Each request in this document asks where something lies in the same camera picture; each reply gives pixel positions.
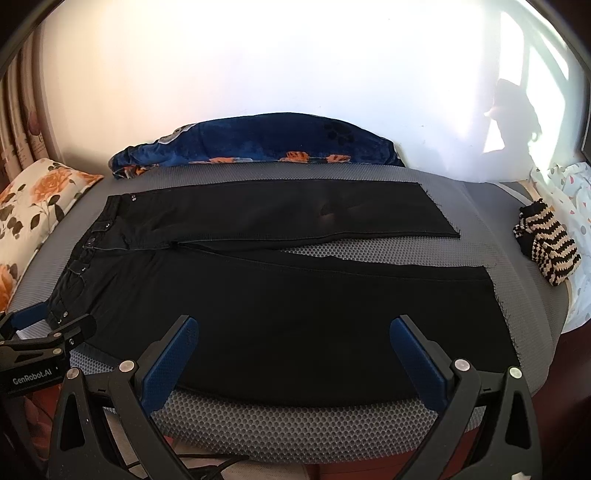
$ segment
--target black and beige striped cloth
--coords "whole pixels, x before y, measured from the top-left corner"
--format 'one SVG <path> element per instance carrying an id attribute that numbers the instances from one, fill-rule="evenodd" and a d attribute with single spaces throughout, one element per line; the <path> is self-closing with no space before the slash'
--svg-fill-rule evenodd
<path id="1" fill-rule="evenodd" d="M 542 200 L 519 212 L 513 233 L 521 251 L 538 265 L 551 285 L 560 285 L 581 262 L 574 240 Z"/>

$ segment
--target polka dot fabric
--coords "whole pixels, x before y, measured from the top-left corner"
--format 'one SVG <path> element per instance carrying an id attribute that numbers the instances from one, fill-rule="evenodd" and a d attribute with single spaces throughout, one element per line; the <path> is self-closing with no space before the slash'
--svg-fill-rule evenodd
<path id="1" fill-rule="evenodd" d="M 569 276 L 571 305 L 563 332 L 591 319 L 591 167 L 577 163 L 558 165 L 546 172 L 534 169 L 531 182 L 554 216 L 574 239 L 582 261 Z"/>

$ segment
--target screw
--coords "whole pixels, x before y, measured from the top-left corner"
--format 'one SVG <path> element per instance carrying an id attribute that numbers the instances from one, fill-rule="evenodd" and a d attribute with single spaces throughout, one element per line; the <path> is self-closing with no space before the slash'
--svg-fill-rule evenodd
<path id="1" fill-rule="evenodd" d="M 519 370 L 517 367 L 511 367 L 509 369 L 509 375 L 511 375 L 513 378 L 521 378 L 523 376 L 521 370 Z"/>
<path id="2" fill-rule="evenodd" d="M 454 362 L 454 365 L 460 372 L 467 372 L 468 370 L 470 370 L 470 362 L 464 360 L 463 358 L 458 358 Z"/>
<path id="3" fill-rule="evenodd" d="M 70 368 L 68 370 L 68 372 L 66 373 L 66 377 L 69 378 L 70 380 L 72 380 L 72 379 L 76 378 L 79 373 L 80 373 L 80 370 L 78 370 L 76 367 Z"/>
<path id="4" fill-rule="evenodd" d="M 125 362 L 121 362 L 119 364 L 119 370 L 121 370 L 123 373 L 131 372 L 134 367 L 135 363 L 133 363 L 131 360 L 126 360 Z"/>

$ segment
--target floral pillow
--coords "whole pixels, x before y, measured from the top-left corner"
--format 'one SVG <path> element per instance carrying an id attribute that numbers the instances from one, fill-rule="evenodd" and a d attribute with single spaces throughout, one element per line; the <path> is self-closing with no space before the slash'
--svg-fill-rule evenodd
<path id="1" fill-rule="evenodd" d="M 0 312 L 49 234 L 102 178 L 43 158 L 0 193 Z"/>

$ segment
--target gray mesh mat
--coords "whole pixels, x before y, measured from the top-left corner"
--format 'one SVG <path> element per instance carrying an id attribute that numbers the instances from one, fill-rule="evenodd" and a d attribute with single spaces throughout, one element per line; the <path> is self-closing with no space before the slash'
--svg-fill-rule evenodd
<path id="1" fill-rule="evenodd" d="M 291 250 L 358 261 L 442 267 L 484 265 L 495 284 L 522 368 L 532 391 L 543 384 L 566 319 L 566 286 L 551 287 L 519 251 L 511 228 L 521 206 L 489 184 L 464 184 L 406 168 L 371 165 L 232 164 L 153 169 L 133 180 L 108 178 L 91 189 L 56 227 L 25 273 L 11 309 L 46 299 L 74 244 L 110 194 L 187 184 L 251 179 L 334 178 L 417 181 L 456 227 L 461 239 L 344 240 Z M 44 322 L 24 331 L 46 335 Z M 72 364 L 89 374 L 108 369 L 75 352 Z M 478 410 L 470 427 L 482 418 Z M 154 414 L 164 434 L 184 442 L 272 462 L 338 462 L 376 458 L 415 448 L 434 421 L 417 401 L 352 408 L 275 408 L 212 400 L 175 391 Z"/>

